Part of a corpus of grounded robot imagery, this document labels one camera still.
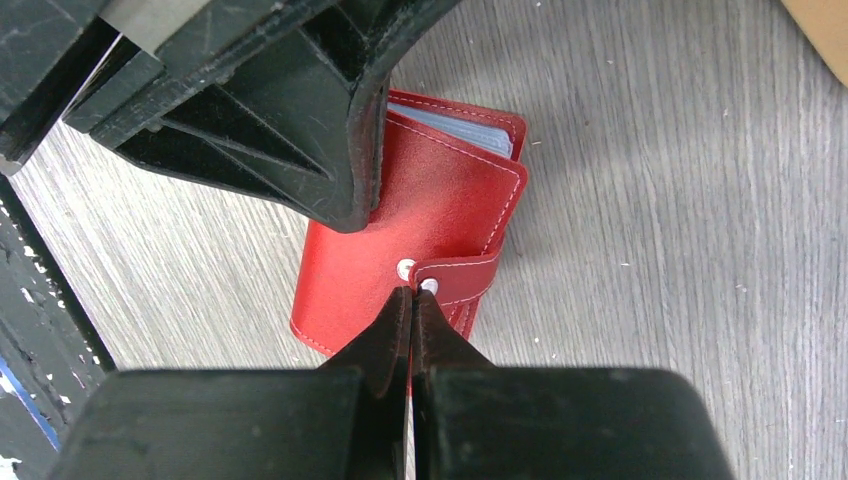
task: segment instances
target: white stitching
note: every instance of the white stitching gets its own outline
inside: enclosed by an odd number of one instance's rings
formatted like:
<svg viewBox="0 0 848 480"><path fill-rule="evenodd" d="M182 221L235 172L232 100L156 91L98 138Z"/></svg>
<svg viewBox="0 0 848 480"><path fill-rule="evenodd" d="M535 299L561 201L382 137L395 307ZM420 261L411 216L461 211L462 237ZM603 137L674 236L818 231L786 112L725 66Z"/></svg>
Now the white stitching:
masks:
<svg viewBox="0 0 848 480"><path fill-rule="evenodd" d="M467 302L469 300L474 300L477 297L482 297L484 293L486 293L487 291L489 291L490 288L492 288L493 283L495 283L495 277L492 277L492 281L489 282L489 284L486 285L486 288L484 288L480 293L475 293L474 295L472 295L468 298L463 298L462 300L456 300L456 301L453 301L453 302L443 303L442 306L446 307L448 305L455 305L457 303L462 303L462 302Z"/></svg>
<svg viewBox="0 0 848 480"><path fill-rule="evenodd" d="M509 119L506 119L506 118L493 117L491 115L484 115L482 113L474 113L474 112L470 112L468 110L462 110L462 109L459 109L459 108L448 107L448 106L445 106L445 105L434 105L432 103L421 102L421 101L418 101L418 100L412 100L411 98L408 98L408 97L406 97L406 98L399 97L397 94L390 94L389 100L398 100L398 101L401 101L401 102L414 103L416 105L427 105L428 107L441 108L443 110L451 110L453 112L465 113L465 114L468 114L468 115L473 115L475 117L488 118L488 119L494 120L496 122L507 123L507 124L509 124L509 127L512 130L512 135L510 136L509 140L511 142L515 142L515 137L518 136L518 133L516 133L515 125Z"/></svg>
<svg viewBox="0 0 848 480"><path fill-rule="evenodd" d="M504 208L503 208L503 210L501 210L501 215L500 215L500 217L498 217L498 221L495 223L495 227L492 229L492 233L489 235L489 239L486 240L486 245L483 246L483 252L481 252L480 255L483 255L484 253L486 253L486 250L488 250L489 245L492 243L492 239L495 238L495 233L497 233L498 227L500 227L501 222L504 219L504 216L506 216L506 211L509 210L509 206L510 206L510 204L512 204L512 199L515 198L515 194L518 192L518 187L519 187L519 185L521 185L521 176L519 176L517 173L513 172L512 170L510 170L508 168L502 167L502 166L500 166L496 163L492 163L492 162L486 160L485 158L478 157L477 155L474 155L473 153L469 153L469 152L466 152L465 150L462 150L460 148L456 148L453 145L448 145L447 143L445 143L445 142L443 142L443 141L441 141L437 138L433 138L430 135L427 135L424 132L420 132L420 131L412 128L412 127L407 127L406 125L400 124L400 123L398 123L394 120L387 120L387 121L389 123L395 124L395 125L397 125L401 128L405 128L405 129L412 131L412 132L414 132L418 135L421 135L422 137L429 138L430 140L432 140L432 141L434 141L434 142L436 142L440 145L444 145L445 147L447 147L451 150L455 150L457 152L468 155L471 158L480 160L483 163L487 163L487 164L489 164L489 165L491 165L491 166L493 166L493 167L495 167L499 170L503 170L503 171L509 173L510 175L515 176L515 187L513 187L512 193L509 195L509 198L506 199L506 203L504 204Z"/></svg>
<svg viewBox="0 0 848 480"><path fill-rule="evenodd" d="M329 348L329 347L326 347L326 346L322 345L322 344L321 344L321 342L319 342L318 340L315 340L314 338L310 337L309 335L307 335L307 334L303 333L303 331L302 331L302 330L301 330L301 329L297 326L297 324L296 324L296 323L294 323L294 322L290 322L290 323L289 323L289 325L291 326L292 330L294 330L294 333L296 333L296 334L300 335L301 337L305 338L305 339L306 339L309 343L311 343L313 346L318 347L318 349L319 349L319 350L323 350L323 351L324 351L324 353L328 353L328 354L330 354L330 355L335 355L335 354L336 354L336 351L335 351L335 350L333 350L332 348Z"/></svg>
<svg viewBox="0 0 848 480"><path fill-rule="evenodd" d="M487 263L492 263L492 262L496 261L498 258L500 258L500 255L495 255L494 257L492 257L488 260L483 260L482 262L440 263L438 265L427 265L426 267L421 267L417 272L415 272L416 273L415 279L418 280L418 274L420 274L424 270L427 270L428 268L438 268L438 267L450 268L450 267L469 267L469 266L472 266L472 265L485 265Z"/></svg>

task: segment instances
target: red leather card holder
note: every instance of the red leather card holder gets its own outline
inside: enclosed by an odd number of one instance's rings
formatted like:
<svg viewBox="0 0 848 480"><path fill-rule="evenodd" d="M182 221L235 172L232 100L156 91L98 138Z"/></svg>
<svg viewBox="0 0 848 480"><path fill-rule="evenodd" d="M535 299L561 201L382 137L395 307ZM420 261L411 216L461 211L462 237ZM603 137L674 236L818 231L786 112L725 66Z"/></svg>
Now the red leather card holder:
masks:
<svg viewBox="0 0 848 480"><path fill-rule="evenodd" d="M501 156L388 112L380 204L368 226L341 234L310 221L306 234L291 329L328 355L374 320L394 287L415 288L425 280L438 286L445 317L468 338L527 183L519 161L526 133L521 117L400 91L391 91L389 102L495 127L509 137L512 151Z"/></svg>

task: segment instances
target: black plastic bracket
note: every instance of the black plastic bracket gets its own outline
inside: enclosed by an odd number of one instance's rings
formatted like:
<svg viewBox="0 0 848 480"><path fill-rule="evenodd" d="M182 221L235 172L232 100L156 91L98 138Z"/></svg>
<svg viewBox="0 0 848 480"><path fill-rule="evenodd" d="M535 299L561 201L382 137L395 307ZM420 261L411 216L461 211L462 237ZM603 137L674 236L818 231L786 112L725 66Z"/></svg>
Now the black plastic bracket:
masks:
<svg viewBox="0 0 848 480"><path fill-rule="evenodd" d="M212 0L155 57L122 39L65 121L139 167L360 230L391 69L458 1Z"/></svg>

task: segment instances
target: wooden floor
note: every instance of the wooden floor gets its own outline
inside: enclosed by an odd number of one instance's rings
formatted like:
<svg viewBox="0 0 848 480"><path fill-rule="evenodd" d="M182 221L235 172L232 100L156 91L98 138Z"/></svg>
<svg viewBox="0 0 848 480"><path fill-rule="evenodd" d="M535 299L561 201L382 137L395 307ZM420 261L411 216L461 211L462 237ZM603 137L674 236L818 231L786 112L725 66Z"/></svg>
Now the wooden floor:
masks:
<svg viewBox="0 0 848 480"><path fill-rule="evenodd" d="M771 0L466 0L395 85L520 112L472 336L691 379L740 478L848 478L848 89ZM14 178L117 363L305 367L305 222L58 128Z"/></svg>

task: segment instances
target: black metal frame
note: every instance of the black metal frame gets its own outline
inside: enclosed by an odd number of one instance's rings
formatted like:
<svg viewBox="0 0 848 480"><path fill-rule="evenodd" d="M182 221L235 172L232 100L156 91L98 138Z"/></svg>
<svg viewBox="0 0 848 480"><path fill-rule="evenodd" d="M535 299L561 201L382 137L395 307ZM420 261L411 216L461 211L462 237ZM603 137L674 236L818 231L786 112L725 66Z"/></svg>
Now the black metal frame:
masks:
<svg viewBox="0 0 848 480"><path fill-rule="evenodd" d="M114 363L9 181L0 177L0 455L45 478Z"/></svg>

